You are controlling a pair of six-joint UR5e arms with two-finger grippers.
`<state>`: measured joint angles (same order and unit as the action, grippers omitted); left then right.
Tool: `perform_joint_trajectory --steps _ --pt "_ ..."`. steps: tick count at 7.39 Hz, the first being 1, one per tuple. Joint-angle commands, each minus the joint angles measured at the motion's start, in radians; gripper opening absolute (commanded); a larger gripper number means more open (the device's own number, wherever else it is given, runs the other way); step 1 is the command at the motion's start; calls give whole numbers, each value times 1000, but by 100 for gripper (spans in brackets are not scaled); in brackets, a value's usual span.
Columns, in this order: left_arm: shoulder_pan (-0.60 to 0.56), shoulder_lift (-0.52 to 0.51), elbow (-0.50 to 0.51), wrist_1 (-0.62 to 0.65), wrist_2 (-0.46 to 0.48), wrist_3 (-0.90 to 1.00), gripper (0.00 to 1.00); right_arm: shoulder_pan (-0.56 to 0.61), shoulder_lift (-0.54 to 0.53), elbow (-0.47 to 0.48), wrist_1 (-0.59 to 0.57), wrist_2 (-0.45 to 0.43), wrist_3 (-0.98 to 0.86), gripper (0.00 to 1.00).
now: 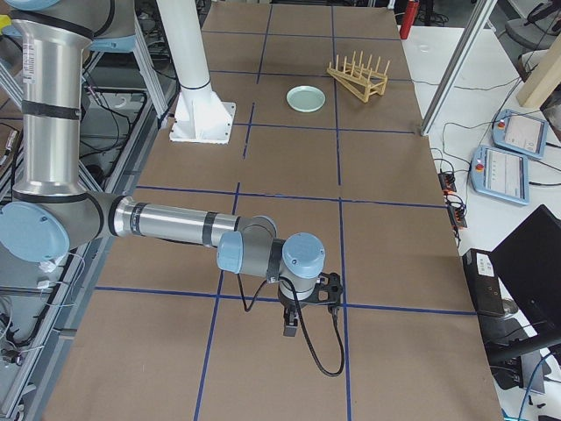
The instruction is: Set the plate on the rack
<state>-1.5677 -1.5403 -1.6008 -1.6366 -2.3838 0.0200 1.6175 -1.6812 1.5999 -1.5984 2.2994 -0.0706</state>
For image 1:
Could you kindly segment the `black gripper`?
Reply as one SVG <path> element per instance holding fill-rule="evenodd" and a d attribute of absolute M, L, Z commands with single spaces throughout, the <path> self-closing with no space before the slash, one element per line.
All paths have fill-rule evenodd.
<path fill-rule="evenodd" d="M 279 300 L 284 307 L 283 336 L 293 338 L 298 331 L 298 320 L 300 319 L 295 301 L 293 298 L 285 296 L 282 292 L 279 293 Z"/>

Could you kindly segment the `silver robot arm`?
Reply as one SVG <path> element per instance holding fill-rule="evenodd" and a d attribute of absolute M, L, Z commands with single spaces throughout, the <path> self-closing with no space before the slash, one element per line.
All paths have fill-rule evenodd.
<path fill-rule="evenodd" d="M 141 203 L 79 183 L 82 55 L 130 51 L 131 1 L 13 1 L 23 40 L 24 169 L 1 211 L 1 241 L 21 260 L 51 260 L 101 237 L 137 235 L 213 247 L 217 265 L 279 287 L 284 332 L 305 327 L 302 307 L 316 301 L 325 251 L 309 233 L 279 239 L 270 218 Z"/>

